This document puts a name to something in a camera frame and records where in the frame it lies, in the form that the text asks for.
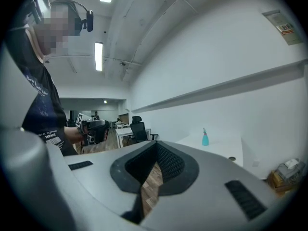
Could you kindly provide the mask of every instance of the wooden floor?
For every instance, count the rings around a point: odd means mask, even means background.
[[[107,137],[106,142],[102,142],[96,145],[89,145],[84,146],[83,151],[85,154],[88,153],[97,153],[97,152],[104,152],[109,150],[118,149],[117,140],[116,140],[116,130],[110,129]],[[129,146],[134,144],[133,140],[128,141],[128,137],[123,138],[123,146]],[[81,146],[80,144],[76,144],[76,149],[78,154],[80,154]],[[144,215],[146,216],[155,204],[158,201],[158,187],[163,184],[163,178],[161,170],[156,163],[149,174],[149,177],[143,184],[141,188],[141,198],[142,198],[142,207],[144,211]]]

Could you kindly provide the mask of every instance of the black strip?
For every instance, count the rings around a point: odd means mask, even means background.
[[[252,220],[266,210],[240,181],[231,180],[225,186],[249,220]]]
[[[81,162],[81,163],[76,163],[76,164],[70,164],[69,165],[69,168],[71,170],[75,170],[75,169],[79,169],[79,168],[83,168],[83,167],[87,167],[87,166],[90,166],[92,165],[93,163],[90,162],[90,161],[84,161],[84,162]]]

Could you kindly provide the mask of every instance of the cyan bottle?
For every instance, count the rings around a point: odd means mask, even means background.
[[[202,138],[202,145],[209,145],[209,142],[208,142],[208,136],[206,134],[206,129],[203,128],[203,138]]]

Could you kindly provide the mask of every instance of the white table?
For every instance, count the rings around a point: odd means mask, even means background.
[[[120,128],[116,129],[116,139],[119,148],[123,147],[123,137],[133,135],[131,128]],[[150,139],[151,129],[145,128],[145,132],[148,134],[148,139]]]
[[[211,152],[221,155],[225,158],[235,157],[234,161],[237,165],[243,167],[243,149],[241,137],[230,138],[211,138],[209,136],[209,145],[202,145],[203,133],[198,135],[190,135],[176,142],[178,144],[190,146],[205,152]]]
[[[110,124],[111,124],[111,128],[116,127],[116,125],[115,125],[115,124],[116,124],[116,122],[115,122],[115,121],[111,121],[111,122],[110,122]]]
[[[130,127],[129,124],[117,125],[117,129],[120,129],[120,128],[129,128],[129,127]]]
[[[123,125],[124,123],[123,123],[123,122],[116,122],[115,124],[116,124],[116,125],[115,125],[115,128],[116,128],[116,129],[118,129],[118,127],[117,127],[117,126],[119,126],[119,125]]]

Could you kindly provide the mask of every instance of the black chair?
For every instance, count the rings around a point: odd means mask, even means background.
[[[133,116],[132,117],[132,123],[130,125],[130,128],[134,134],[134,140],[136,143],[140,143],[143,141],[148,141],[148,136],[145,131],[144,122],[142,122],[142,119],[140,116]],[[154,140],[154,137],[157,136],[157,133],[151,133],[152,140]]]

